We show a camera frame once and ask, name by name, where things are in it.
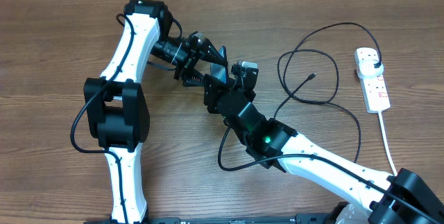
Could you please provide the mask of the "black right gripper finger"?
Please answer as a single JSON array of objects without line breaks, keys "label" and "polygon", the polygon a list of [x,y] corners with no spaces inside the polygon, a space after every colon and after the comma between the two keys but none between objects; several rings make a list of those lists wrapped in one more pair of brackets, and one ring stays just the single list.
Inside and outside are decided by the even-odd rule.
[{"label": "black right gripper finger", "polygon": [[235,76],[235,87],[240,87],[245,91],[254,90],[259,73],[258,69],[242,69],[239,63],[232,65],[231,73]]},{"label": "black right gripper finger", "polygon": [[204,99],[215,99],[225,90],[225,83],[210,74],[204,76]]}]

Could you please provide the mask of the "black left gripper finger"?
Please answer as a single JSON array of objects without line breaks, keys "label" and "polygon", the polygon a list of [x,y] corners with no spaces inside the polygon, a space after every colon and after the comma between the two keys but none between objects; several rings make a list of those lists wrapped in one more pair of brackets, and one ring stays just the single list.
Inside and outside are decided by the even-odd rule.
[{"label": "black left gripper finger", "polygon": [[219,64],[223,67],[228,65],[227,56],[225,53],[225,47],[222,47],[222,53],[217,51],[211,42],[204,42],[200,47],[200,58],[203,61],[213,64]]},{"label": "black left gripper finger", "polygon": [[204,75],[195,69],[186,71],[182,75],[182,85],[184,87],[203,87]]}]

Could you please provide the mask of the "blue screen smartphone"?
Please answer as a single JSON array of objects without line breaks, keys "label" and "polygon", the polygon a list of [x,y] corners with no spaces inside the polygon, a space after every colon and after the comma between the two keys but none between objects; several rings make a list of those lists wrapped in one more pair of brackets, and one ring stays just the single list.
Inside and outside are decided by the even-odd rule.
[{"label": "blue screen smartphone", "polygon": [[227,83],[228,81],[228,68],[221,64],[212,63],[210,65],[210,75],[218,78],[222,83]]}]

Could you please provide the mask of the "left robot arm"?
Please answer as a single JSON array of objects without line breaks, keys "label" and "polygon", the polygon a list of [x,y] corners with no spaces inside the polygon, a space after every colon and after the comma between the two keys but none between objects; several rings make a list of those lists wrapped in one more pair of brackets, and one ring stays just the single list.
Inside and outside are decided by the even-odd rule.
[{"label": "left robot arm", "polygon": [[154,55],[173,65],[174,77],[185,87],[200,87],[204,75],[195,70],[199,60],[211,64],[210,73],[227,83],[224,48],[199,32],[188,38],[171,37],[177,20],[162,1],[130,0],[117,15],[123,33],[109,65],[98,78],[85,81],[85,106],[91,136],[108,161],[113,193],[109,223],[147,223],[148,202],[142,187],[142,146],[150,114],[142,91],[142,78]]}]

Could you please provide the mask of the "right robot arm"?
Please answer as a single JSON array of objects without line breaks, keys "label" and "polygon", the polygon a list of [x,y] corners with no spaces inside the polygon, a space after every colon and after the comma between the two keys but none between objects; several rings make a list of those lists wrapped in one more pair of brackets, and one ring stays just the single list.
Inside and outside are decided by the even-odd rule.
[{"label": "right robot arm", "polygon": [[266,118],[253,105],[256,64],[219,64],[204,77],[204,104],[219,113],[246,152],[259,164],[298,175],[343,199],[330,223],[442,223],[443,204],[417,174],[393,175],[331,153],[295,129]]}]

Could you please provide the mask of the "white round charger plug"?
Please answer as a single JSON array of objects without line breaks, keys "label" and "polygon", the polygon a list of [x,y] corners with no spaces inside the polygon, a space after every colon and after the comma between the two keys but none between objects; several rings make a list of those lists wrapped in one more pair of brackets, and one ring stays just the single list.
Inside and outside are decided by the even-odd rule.
[{"label": "white round charger plug", "polygon": [[384,65],[376,60],[359,60],[357,63],[357,75],[360,79],[374,78],[383,72]]}]

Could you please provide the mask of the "white power strip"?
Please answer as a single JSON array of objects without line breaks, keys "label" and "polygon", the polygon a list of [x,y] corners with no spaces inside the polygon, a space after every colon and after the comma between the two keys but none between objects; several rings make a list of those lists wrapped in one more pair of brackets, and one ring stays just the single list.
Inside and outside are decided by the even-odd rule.
[{"label": "white power strip", "polygon": [[[358,48],[355,53],[356,70],[359,60],[376,60],[379,56],[375,49],[368,47]],[[366,111],[368,113],[383,112],[390,108],[389,96],[383,74],[374,78],[360,79]]]}]

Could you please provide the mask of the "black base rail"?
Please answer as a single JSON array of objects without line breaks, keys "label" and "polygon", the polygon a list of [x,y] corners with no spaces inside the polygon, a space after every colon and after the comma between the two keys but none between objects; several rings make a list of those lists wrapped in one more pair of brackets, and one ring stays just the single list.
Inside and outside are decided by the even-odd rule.
[{"label": "black base rail", "polygon": [[151,218],[150,224],[326,224],[335,223],[330,214],[310,213],[295,216],[263,216],[263,217],[234,217],[234,218]]}]

